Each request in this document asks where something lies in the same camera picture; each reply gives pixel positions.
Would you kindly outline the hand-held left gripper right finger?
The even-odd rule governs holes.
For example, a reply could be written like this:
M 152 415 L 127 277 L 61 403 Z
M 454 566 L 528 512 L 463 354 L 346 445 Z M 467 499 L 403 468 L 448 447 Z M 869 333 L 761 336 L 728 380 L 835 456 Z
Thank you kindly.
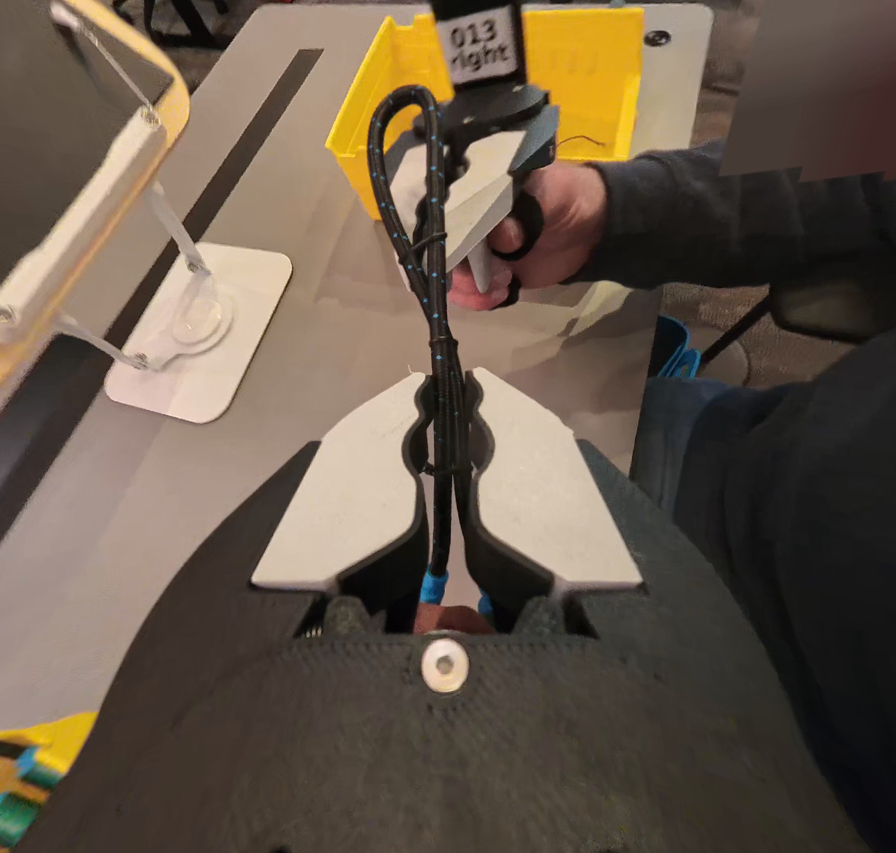
M 466 564 L 491 600 L 567 600 L 644 582 L 573 431 L 487 369 L 466 376 Z

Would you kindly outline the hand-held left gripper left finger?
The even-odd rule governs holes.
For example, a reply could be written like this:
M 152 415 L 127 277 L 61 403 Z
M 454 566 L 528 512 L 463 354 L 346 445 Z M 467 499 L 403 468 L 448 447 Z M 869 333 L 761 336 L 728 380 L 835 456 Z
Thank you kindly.
M 329 430 L 251 580 L 334 592 L 387 563 L 424 522 L 429 377 L 410 373 Z

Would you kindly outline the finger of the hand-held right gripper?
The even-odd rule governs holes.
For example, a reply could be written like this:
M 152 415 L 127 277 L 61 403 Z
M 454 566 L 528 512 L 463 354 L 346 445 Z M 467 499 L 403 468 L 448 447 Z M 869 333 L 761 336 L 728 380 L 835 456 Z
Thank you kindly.
M 525 186 L 532 172 L 554 162 L 558 126 L 559 109 L 544 108 L 521 128 L 491 133 L 465 151 L 466 170 L 449 188 L 446 204 L 446 268 L 467 262 L 481 293 L 493 277 L 487 238 L 502 220 L 514 216 L 524 232 L 523 244 L 509 255 L 512 262 L 541 235 L 543 212 Z
M 427 174 L 430 164 L 426 146 L 413 146 L 405 153 L 390 190 L 401 225 L 410 242 L 418 224 L 418 208 L 422 201 L 428 201 Z

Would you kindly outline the yellow plastic bin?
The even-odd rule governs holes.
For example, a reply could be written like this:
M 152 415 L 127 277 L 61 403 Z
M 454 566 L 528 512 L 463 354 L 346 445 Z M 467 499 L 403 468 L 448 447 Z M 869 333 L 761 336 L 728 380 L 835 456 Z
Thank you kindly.
M 559 107 L 559 157 L 624 161 L 631 153 L 643 70 L 642 7 L 526 10 L 530 81 Z M 373 220 L 379 212 L 367 173 L 367 131 L 375 107 L 396 88 L 420 84 L 453 96 L 431 13 L 400 25 L 388 16 L 372 40 L 325 142 Z
M 1 846 L 12 848 L 82 751 L 96 712 L 1 732 Z

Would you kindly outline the person's right forearm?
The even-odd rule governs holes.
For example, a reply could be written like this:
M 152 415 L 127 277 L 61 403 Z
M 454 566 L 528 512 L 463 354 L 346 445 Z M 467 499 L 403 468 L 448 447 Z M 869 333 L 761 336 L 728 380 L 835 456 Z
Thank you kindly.
M 882 173 L 722 176 L 723 150 L 715 141 L 599 164 L 609 217 L 574 280 L 762 287 L 825 262 L 894 258 L 895 182 Z

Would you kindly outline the person's right hand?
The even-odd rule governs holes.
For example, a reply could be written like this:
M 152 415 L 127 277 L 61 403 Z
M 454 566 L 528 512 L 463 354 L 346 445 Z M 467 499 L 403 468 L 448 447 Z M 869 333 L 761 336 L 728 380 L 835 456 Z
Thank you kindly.
M 476 287 L 468 264 L 454 269 L 449 301 L 474 311 L 498 308 L 518 280 L 522 289 L 542 289 L 561 284 L 588 263 L 602 238 L 609 215 L 608 189 L 592 165 L 556 162 L 529 176 L 525 191 L 539 204 L 543 228 L 532 248 L 521 259 L 509 262 L 527 242 L 521 222 L 504 218 L 490 232 L 492 276 L 485 291 Z

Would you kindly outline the blue fabric seat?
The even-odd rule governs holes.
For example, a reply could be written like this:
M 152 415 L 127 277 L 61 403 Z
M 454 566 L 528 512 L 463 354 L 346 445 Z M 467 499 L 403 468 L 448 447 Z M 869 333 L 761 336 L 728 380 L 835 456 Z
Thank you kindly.
M 648 378 L 683 378 L 697 376 L 700 351 L 691 345 L 688 327 L 677 318 L 658 315 L 648 367 Z

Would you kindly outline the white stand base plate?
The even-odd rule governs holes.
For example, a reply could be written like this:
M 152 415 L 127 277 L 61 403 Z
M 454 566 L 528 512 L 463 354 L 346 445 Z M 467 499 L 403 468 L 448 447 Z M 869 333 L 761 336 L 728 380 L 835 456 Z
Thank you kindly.
M 2 281 L 2 353 L 22 363 L 51 333 L 91 344 L 113 360 L 106 397 L 142 411 L 207 424 L 228 410 L 293 273 L 289 258 L 195 242 L 149 168 L 166 150 L 157 108 L 127 120 L 93 178 L 44 239 Z M 141 310 L 125 345 L 102 340 L 63 312 L 66 289 L 140 194 L 178 256 Z

